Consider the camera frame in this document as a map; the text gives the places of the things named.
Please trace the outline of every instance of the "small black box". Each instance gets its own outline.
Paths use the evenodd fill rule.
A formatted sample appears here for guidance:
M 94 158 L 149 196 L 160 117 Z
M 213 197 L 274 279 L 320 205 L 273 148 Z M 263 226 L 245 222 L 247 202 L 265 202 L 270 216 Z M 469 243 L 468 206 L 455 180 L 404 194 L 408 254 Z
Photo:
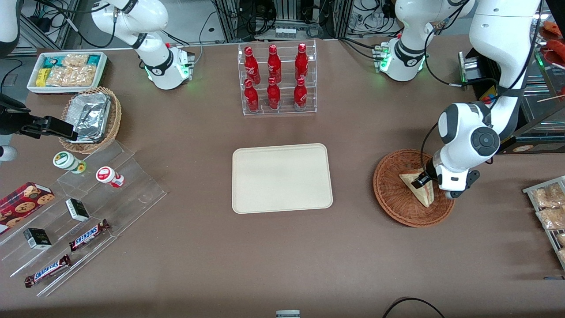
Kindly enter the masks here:
M 72 218 L 81 222 L 88 221 L 89 218 L 88 212 L 86 212 L 86 208 L 84 207 L 84 204 L 82 204 L 81 201 L 70 198 L 67 201 L 65 201 L 65 203 L 67 204 L 67 210 L 69 210 L 69 213 L 71 214 Z
M 51 247 L 51 242 L 45 230 L 30 227 L 24 231 L 24 236 L 31 248 L 46 250 Z

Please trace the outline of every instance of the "white bottle with green label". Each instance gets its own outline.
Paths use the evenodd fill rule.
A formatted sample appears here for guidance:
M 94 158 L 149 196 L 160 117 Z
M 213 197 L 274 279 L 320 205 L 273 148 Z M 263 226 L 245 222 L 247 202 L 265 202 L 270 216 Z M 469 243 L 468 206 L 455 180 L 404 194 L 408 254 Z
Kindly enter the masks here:
M 61 151 L 53 157 L 53 165 L 63 170 L 68 170 L 72 173 L 79 174 L 86 170 L 86 162 L 77 159 L 70 152 Z

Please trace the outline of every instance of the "white tray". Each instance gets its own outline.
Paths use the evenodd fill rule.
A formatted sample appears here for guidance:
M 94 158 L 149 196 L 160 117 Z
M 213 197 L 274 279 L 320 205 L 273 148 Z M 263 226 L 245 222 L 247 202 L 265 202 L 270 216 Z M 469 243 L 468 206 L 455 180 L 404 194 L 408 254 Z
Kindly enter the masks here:
M 333 203 L 322 144 L 238 149 L 232 169 L 236 213 L 326 209 Z
M 45 58 L 53 57 L 56 55 L 67 55 L 67 54 L 88 54 L 88 55 L 100 55 L 100 60 L 96 66 L 96 73 L 94 74 L 94 79 L 92 80 L 91 86 L 74 86 L 74 87 L 38 87 L 36 86 L 36 79 L 39 70 L 43 67 L 45 63 Z M 43 95 L 43 94 L 74 94 L 78 92 L 85 91 L 90 88 L 98 87 L 100 80 L 102 79 L 102 74 L 104 73 L 104 68 L 106 67 L 107 57 L 103 52 L 100 51 L 64 51 L 64 52 L 49 52 L 41 53 L 37 57 L 36 64 L 33 68 L 32 74 L 28 81 L 28 90 L 32 93 Z

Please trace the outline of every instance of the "snickers bar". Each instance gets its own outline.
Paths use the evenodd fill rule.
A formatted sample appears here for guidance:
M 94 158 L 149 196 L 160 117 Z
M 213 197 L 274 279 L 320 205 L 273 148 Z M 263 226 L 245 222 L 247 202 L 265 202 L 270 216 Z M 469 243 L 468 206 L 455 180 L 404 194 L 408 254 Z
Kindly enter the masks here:
M 35 273 L 35 275 L 30 275 L 25 278 L 25 287 L 29 288 L 33 285 L 37 284 L 40 280 L 44 279 L 47 276 L 53 275 L 58 270 L 70 267 L 71 266 L 71 259 L 67 254 L 63 256 L 62 259 L 54 262 L 53 264 L 43 268 L 40 272 Z
M 77 238 L 73 242 L 69 243 L 69 245 L 71 246 L 71 251 L 74 252 L 78 250 L 82 245 L 87 244 L 109 227 L 110 225 L 108 224 L 106 219 L 102 220 L 102 222 L 96 224 L 96 226 L 90 229 L 88 232 L 79 236 L 79 238 Z

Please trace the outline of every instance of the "cookie box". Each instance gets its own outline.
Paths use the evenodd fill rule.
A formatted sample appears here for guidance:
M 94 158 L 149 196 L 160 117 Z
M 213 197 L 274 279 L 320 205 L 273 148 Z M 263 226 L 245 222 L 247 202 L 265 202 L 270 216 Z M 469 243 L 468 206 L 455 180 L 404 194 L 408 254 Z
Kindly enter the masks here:
M 0 200 L 0 234 L 55 198 L 51 189 L 27 182 Z
M 75 86 L 75 87 L 40 87 L 36 85 L 37 76 L 40 74 L 40 69 L 44 67 L 45 59 L 52 57 L 54 55 L 65 55 L 69 53 L 76 54 L 88 54 L 88 55 L 98 55 L 100 60 L 96 67 L 96 73 L 94 74 L 94 80 L 90 86 Z M 75 94 L 78 92 L 85 91 L 90 88 L 98 87 L 98 84 L 102 80 L 102 75 L 104 73 L 104 68 L 106 67 L 106 61 L 108 57 L 100 51 L 64 51 L 64 52 L 49 52 L 41 53 L 37 57 L 36 64 L 33 68 L 32 74 L 28 81 L 28 90 L 37 95 L 62 95 L 62 94 Z

